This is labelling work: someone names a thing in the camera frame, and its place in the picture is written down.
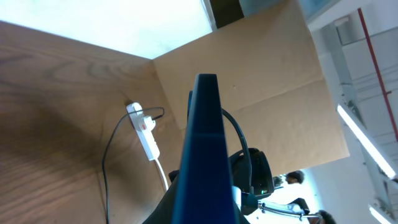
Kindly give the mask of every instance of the desk surface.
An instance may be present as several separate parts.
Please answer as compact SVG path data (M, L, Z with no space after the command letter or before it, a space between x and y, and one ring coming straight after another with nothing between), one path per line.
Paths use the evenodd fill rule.
M101 158L124 102L163 106L165 173L182 138L150 60L0 23L0 223L104 223ZM111 223L141 223L164 190L126 121L106 164Z

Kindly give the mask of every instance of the red pipe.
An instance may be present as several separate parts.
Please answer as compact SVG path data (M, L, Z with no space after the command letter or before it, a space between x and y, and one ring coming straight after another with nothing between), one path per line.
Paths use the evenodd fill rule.
M388 114L390 116L392 128L394 130L394 134L396 136L396 140L398 141L397 123L396 123L396 121L394 119L394 114L392 113L390 101L388 100L388 94L391 93L391 92L386 92L386 87L384 86L384 82L383 82L383 79L381 77L379 65L377 64L376 55L374 54L374 51L373 51L371 38L369 36L368 28L366 27L365 19L363 17L361 8L358 9L358 14L359 14L359 18L361 19L362 28L363 28L363 32L365 33L366 42L368 43L369 51L371 52L371 55L372 55L374 68L376 69L377 78L379 79L379 83L380 83L381 91L382 91L382 94L383 94L383 97L384 97L384 101L386 102L386 106L387 106Z

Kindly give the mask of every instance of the white power strip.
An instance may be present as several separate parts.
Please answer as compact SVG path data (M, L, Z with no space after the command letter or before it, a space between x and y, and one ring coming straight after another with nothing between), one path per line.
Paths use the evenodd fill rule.
M157 166L159 167L159 171L162 174L162 178L164 181L165 189L169 189L169 185L167 184L167 179L162 169L162 166L158 160L160 151L155 142L154 136L152 134L152 130L155 128L156 122L152 120L152 117L145 116L144 112L135 111L142 110L142 106L139 103L131 103L126 106L127 112L130 113L130 120L134 129L137 132L138 138L147 154L148 160L155 160Z

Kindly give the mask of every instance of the white cable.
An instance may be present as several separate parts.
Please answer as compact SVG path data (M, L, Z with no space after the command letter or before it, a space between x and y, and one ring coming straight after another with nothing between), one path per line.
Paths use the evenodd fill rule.
M164 175L164 171L163 171L162 165L160 164L159 160L157 160L157 159L155 159L155 162L157 164L157 167L159 168L160 173L162 174L164 187L165 187L166 191L168 191L169 185L167 183L166 175Z

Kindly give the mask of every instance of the fluorescent light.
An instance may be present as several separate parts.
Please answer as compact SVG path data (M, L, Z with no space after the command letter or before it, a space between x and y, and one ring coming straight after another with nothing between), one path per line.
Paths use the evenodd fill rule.
M381 224L393 224L395 223L394 221L390 221L390 218L384 214L382 211L379 209L374 208L373 206L369 205L369 210L371 211L371 214L373 215L374 218L376 218Z
M341 118L343 118L345 123L352 130L352 132L354 132L355 136L359 139L363 147L376 161L379 167L386 173L386 175L390 179L393 179L397 175L397 173L395 172L396 169L394 170L394 163L389 158L386 158L387 156L383 157L383 152L381 152L381 149L377 149L375 143L369 140L369 137L367 137L369 136L369 134L365 133L366 130L362 126L362 124L358 121L358 119L356 119L356 117L354 117L354 114L352 114L352 112L348 108L344 109L343 107L345 106L341 106L340 104L337 106L337 112L340 114Z

